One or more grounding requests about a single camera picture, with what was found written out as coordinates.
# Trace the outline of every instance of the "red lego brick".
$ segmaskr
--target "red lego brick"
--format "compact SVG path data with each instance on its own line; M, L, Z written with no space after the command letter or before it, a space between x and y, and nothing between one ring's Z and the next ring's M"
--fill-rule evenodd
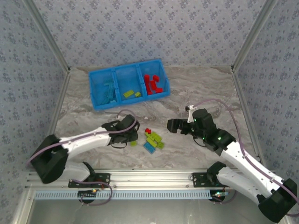
M144 77L143 77L143 79L144 79L145 83L149 83L150 82L150 75L145 74Z
M159 76L154 75L154 76L153 76L153 80L155 80L155 81L158 83L158 82L159 82Z
M163 92L162 88L156 88L156 93L161 93L161 92Z
M151 134L151 130L149 128L146 128L144 132Z
M146 93L149 95L153 95L153 92L150 90L150 84L145 83Z
M150 84L150 86L151 86L151 89L152 89L152 90L156 90L156 88L157 88L157 85L156 85L156 82L155 82L155 80L153 80L153 81L150 81L150 82L149 82L149 84Z

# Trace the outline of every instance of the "blue plastic bin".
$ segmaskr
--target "blue plastic bin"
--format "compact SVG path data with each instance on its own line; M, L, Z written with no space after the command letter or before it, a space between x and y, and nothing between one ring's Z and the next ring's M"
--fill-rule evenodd
M145 74L148 74L151 80L153 75L159 76L159 82L156 84L157 87L163 89L163 92L148 96L143 79ZM133 104L170 95L169 80L160 59L90 71L88 76L90 98L95 110ZM132 90L134 94L126 98L124 93L129 90ZM135 96L137 92L140 92L140 97Z

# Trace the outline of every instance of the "gray marble floor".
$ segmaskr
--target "gray marble floor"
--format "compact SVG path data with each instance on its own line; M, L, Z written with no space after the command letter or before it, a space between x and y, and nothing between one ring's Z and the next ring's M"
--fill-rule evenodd
M227 70L210 67L165 67L171 83L171 95L166 98L105 111L93 110L89 97L87 70L71 69L71 78L56 127L56 135L68 137L91 131L103 123L116 119L121 109L130 109L141 124L138 146L125 149L99 147L82 153L73 161L86 161L94 168L208 168L216 161L225 162L215 153L196 145L191 136L173 134L166 129L168 119L187 118L185 106L207 98L219 98L227 103L241 129L246 150L254 150L231 74ZM217 102L201 106L213 116L215 124L237 138L228 111ZM165 147L154 154L144 148L144 129L150 128L163 138Z

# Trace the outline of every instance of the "yellow-green lego brick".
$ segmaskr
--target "yellow-green lego brick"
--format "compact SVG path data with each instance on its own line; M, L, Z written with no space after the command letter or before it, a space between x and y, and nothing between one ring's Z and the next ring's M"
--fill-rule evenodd
M163 142L158 142L157 148L163 149L164 148L164 143Z
M131 146L137 146L137 141L132 141L132 142L130 142L130 145L131 145Z
M129 90L128 92L125 92L123 95L125 98L128 98L130 96L132 96L134 94L134 91L133 90Z
M155 141L153 141L151 138L147 138L146 141L150 143L153 147L157 147L157 143L155 143Z
M154 141L154 138L147 132L144 133L146 137L150 138L152 141Z
M137 93L135 93L135 96L136 96L136 97L140 97L140 96L141 96L141 93L140 93L140 92L137 92Z
M152 134L150 134L150 135L156 142L160 142L162 140L160 135L158 135L156 132L152 132Z

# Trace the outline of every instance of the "wall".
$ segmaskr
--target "wall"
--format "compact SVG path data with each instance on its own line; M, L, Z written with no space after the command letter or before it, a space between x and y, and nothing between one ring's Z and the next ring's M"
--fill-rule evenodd
M264 0L35 0L70 66L230 65Z
M299 183L299 2L278 1L237 72L268 166Z
M45 137L63 70L21 0L0 1L0 223L10 223L25 162Z

